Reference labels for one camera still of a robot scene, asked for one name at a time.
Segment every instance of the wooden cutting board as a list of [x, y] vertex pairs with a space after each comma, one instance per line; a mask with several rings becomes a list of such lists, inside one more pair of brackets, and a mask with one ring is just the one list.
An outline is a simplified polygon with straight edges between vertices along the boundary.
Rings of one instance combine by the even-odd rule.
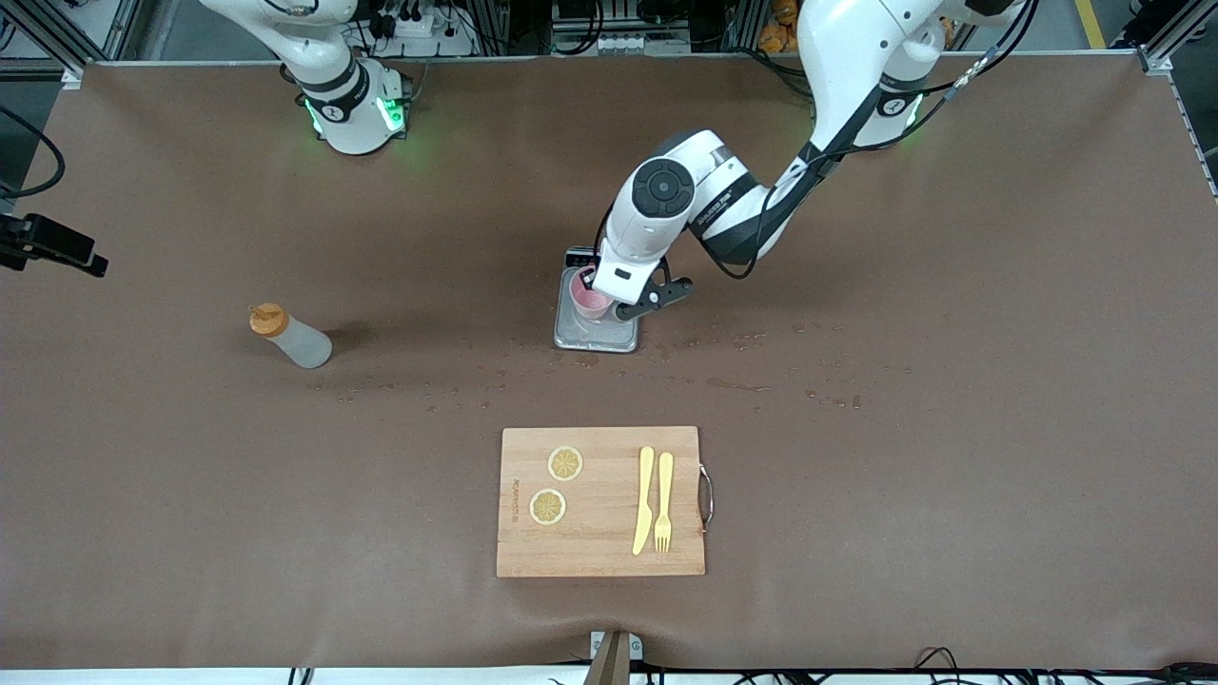
[[[648, 502], [652, 528], [635, 556], [638, 516], [638, 452], [655, 450]], [[571, 480], [551, 475], [551, 453], [561, 446], [579, 450], [582, 470]], [[660, 514], [659, 462], [672, 452], [669, 551], [655, 551], [654, 519]], [[706, 572], [698, 508], [698, 429], [646, 428], [508, 428], [503, 430], [499, 472], [499, 578], [702, 575]], [[542, 490], [565, 500], [561, 518], [537, 523], [530, 502]]]

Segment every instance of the plastic cup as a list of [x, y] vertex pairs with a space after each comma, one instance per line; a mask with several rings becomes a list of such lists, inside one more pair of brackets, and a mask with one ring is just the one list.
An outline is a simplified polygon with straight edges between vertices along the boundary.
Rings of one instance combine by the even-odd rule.
[[605, 316], [609, 307], [613, 306], [613, 297], [583, 286], [583, 274], [592, 273], [593, 271], [596, 271], [596, 267], [587, 266], [575, 272], [569, 288], [575, 311], [580, 312], [580, 316], [583, 318], [597, 319]]

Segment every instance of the plastic bottle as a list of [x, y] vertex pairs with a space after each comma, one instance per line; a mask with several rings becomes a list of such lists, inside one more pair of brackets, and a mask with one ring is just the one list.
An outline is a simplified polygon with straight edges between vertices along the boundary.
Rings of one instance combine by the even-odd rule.
[[296, 321], [274, 302], [250, 307], [250, 328], [279, 345], [285, 355], [304, 368], [324, 364], [334, 350], [334, 344], [324, 333]]

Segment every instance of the orange bottle cap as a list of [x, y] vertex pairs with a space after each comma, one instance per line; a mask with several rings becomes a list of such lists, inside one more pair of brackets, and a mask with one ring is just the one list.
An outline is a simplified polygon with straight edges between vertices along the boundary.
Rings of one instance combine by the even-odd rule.
[[274, 302], [250, 307], [250, 328], [264, 338], [274, 338], [287, 329], [287, 312]]

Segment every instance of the yellow tape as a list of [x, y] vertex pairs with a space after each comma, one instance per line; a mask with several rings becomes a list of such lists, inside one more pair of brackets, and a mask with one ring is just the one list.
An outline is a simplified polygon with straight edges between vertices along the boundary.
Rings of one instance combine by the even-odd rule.
[[1107, 48], [1108, 41], [1104, 39], [1104, 32], [1100, 30], [1100, 22], [1095, 18], [1095, 7], [1091, 6], [1091, 0], [1074, 0], [1074, 7], [1078, 10], [1078, 20], [1083, 22], [1083, 33], [1086, 34], [1086, 43], [1091, 50]]

